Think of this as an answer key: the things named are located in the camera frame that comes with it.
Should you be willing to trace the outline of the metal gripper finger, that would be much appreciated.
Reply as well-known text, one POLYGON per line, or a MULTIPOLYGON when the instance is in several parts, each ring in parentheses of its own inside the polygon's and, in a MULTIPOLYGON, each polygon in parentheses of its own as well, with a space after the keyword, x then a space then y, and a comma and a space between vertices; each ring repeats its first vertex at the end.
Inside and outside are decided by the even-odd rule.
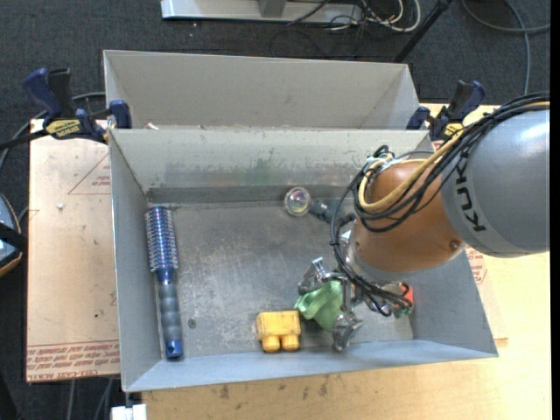
POLYGON ((333 322, 332 348, 337 352, 345 350, 362 325, 363 321, 353 311, 343 311, 333 322))
POLYGON ((340 275, 338 272, 328 269, 324 265, 322 257, 311 261, 308 270, 297 284, 297 292, 300 296, 318 291, 328 284, 339 284, 340 275))

